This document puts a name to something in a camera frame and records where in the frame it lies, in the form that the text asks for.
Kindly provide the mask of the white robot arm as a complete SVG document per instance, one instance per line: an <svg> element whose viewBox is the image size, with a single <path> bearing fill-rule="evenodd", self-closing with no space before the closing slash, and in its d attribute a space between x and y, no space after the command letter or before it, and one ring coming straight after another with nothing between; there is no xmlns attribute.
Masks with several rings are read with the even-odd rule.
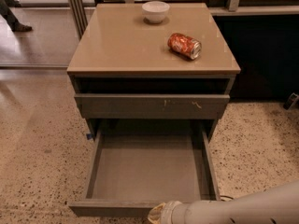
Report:
<svg viewBox="0 0 299 224"><path fill-rule="evenodd" d="M161 203L151 224L299 224L299 181L231 201Z"/></svg>

